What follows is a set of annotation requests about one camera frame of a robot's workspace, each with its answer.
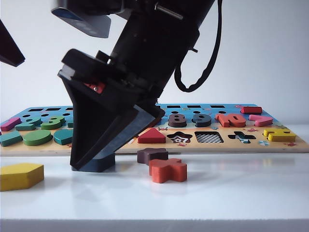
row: rectangular slot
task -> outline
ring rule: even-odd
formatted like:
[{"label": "rectangular slot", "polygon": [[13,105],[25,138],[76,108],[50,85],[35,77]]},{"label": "rectangular slot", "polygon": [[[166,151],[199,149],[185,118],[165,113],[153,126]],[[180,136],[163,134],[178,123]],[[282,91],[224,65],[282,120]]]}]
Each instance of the rectangular slot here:
[{"label": "rectangular slot", "polygon": [[181,108],[180,105],[168,105],[167,108]]},{"label": "rectangular slot", "polygon": [[31,109],[31,110],[28,110],[28,112],[30,111],[42,111],[43,109]]},{"label": "rectangular slot", "polygon": [[224,105],[211,105],[211,108],[225,108]]},{"label": "rectangular slot", "polygon": [[60,110],[61,108],[48,108],[46,111],[57,111]]},{"label": "rectangular slot", "polygon": [[201,108],[200,105],[187,105],[188,108]]}]

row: checkered pattern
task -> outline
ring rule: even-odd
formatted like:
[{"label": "checkered pattern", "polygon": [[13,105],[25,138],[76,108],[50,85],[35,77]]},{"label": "checkered pattern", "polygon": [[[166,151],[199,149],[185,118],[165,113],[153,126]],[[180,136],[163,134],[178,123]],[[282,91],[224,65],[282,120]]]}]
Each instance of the checkered pattern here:
[{"label": "checkered pattern", "polygon": [[217,132],[195,132],[199,143],[223,143],[223,139]]}]

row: shape sorting puzzle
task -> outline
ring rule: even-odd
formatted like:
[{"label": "shape sorting puzzle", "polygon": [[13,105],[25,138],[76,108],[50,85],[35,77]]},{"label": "shape sorting puzzle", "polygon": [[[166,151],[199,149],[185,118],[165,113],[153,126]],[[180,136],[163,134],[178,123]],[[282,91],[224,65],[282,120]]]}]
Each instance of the shape sorting puzzle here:
[{"label": "shape sorting puzzle", "polygon": [[[309,152],[309,145],[254,104],[158,104],[166,113],[120,148],[170,153]],[[2,156],[70,155],[72,106],[29,108],[1,123]]]}]

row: red cross-shaped piece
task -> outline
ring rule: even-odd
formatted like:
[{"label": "red cross-shaped piece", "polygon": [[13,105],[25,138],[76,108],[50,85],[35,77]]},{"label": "red cross-shaped piece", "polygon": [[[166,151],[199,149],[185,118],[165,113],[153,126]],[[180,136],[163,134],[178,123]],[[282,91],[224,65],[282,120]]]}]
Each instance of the red cross-shaped piece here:
[{"label": "red cross-shaped piece", "polygon": [[182,182],[187,179],[187,164],[182,163],[181,159],[153,159],[149,161],[149,175],[156,183],[168,180]]}]

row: yellow hexagon block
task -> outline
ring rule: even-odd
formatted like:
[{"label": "yellow hexagon block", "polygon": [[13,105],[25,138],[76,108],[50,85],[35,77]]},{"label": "yellow hexagon block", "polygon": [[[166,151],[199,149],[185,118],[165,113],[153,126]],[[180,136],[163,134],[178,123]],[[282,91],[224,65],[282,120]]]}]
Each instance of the yellow hexagon block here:
[{"label": "yellow hexagon block", "polygon": [[35,163],[19,163],[1,167],[1,191],[28,189],[44,180],[44,166]]}]

